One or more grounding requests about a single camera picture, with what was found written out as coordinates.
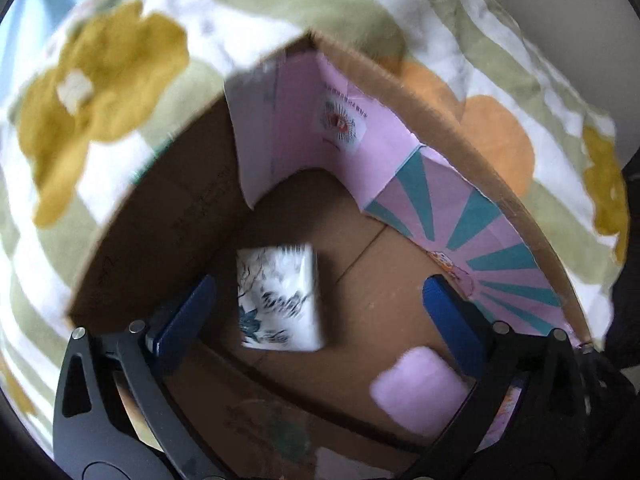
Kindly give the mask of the pink cardboard box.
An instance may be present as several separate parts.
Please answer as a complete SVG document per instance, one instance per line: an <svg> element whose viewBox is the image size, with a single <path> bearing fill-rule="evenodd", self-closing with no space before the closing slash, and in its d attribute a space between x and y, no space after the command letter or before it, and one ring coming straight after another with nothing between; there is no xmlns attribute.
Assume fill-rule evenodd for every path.
<svg viewBox="0 0 640 480"><path fill-rule="evenodd" d="M408 134L445 156L428 162L422 178L378 194L390 218L360 203L337 149L314 128L321 62L346 77L350 98L382 106L383 117L369 118L366 128L385 151ZM521 202L530 157L514 177L500 176L416 92L318 32L264 55L250 73L285 76L294 100L278 125L294 136L293 161L259 171L241 157L235 138L242 126L250 128L252 151L265 151L257 134L262 118L254 108L234 112L218 96L117 201L70 304L74 322L106 334L213 275L214 310L167 387L196 433L235 471L310 479L322 448L396 471L424 448L423 438L374 404L369 387L409 349L450 356L421 299L424 280L444 272L440 250L462 268L505 250L504 266L469 269L454 288L476 299L495 282L492 315L524 333L542 321L565 328L574 341L589 339L568 275ZM303 244L317 254L324 347L244 348L241 332L253 319L239 304L236 252Z"/></svg>

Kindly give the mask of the pink towel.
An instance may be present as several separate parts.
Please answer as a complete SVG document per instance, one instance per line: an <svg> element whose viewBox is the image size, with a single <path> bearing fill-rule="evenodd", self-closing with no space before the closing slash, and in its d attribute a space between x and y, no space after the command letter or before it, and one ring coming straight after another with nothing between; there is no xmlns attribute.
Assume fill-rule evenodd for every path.
<svg viewBox="0 0 640 480"><path fill-rule="evenodd" d="M427 347L406 351L370 385L371 398L391 420L428 440L445 430L469 393L469 384Z"/></svg>

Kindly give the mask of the white floral tissue pack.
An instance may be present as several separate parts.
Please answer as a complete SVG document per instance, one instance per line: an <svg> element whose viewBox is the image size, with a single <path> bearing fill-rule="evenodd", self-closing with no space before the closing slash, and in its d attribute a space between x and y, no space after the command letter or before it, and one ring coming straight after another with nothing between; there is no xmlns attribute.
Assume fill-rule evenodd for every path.
<svg viewBox="0 0 640 480"><path fill-rule="evenodd" d="M236 284L243 347L289 352L323 348L317 256L311 245L240 249Z"/></svg>

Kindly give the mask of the light blue sheer curtain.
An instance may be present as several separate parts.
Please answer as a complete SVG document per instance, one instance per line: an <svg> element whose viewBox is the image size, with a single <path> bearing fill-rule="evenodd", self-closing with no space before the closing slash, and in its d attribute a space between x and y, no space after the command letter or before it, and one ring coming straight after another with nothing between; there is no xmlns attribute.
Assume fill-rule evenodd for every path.
<svg viewBox="0 0 640 480"><path fill-rule="evenodd" d="M1 101L29 77L32 61L82 0L13 0L1 20Z"/></svg>

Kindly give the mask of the floral striped green blanket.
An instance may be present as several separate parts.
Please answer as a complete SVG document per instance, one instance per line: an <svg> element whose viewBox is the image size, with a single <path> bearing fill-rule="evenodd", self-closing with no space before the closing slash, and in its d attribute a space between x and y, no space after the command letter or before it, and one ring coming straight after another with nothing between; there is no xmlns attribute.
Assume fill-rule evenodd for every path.
<svg viewBox="0 0 640 480"><path fill-rule="evenodd" d="M65 348L83 326L70 304L117 201L218 96L262 118L265 151L252 151L242 126L241 157L259 171L292 162L294 136L278 125L294 100L285 76L254 76L250 64L306 32L416 92L500 176L532 159L521 202L558 255L590 331L585 342L568 336L602 344L629 222L615 127L497 0L88 0L1 107L1 389L43 452L53 450ZM408 134L385 151L366 128L382 106L350 98L346 77L327 62L320 70L314 128L337 149L360 203L390 218L378 194L422 178L445 156Z"/></svg>

